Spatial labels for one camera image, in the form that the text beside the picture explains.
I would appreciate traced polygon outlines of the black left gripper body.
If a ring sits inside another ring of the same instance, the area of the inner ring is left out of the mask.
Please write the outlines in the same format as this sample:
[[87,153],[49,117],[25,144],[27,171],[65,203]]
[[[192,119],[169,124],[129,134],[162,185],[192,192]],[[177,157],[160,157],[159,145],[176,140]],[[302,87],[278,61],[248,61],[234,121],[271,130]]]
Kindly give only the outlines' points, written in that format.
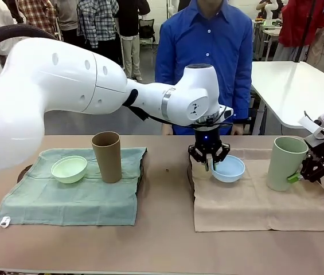
[[195,148],[203,154],[215,154],[222,146],[218,128],[195,131]]

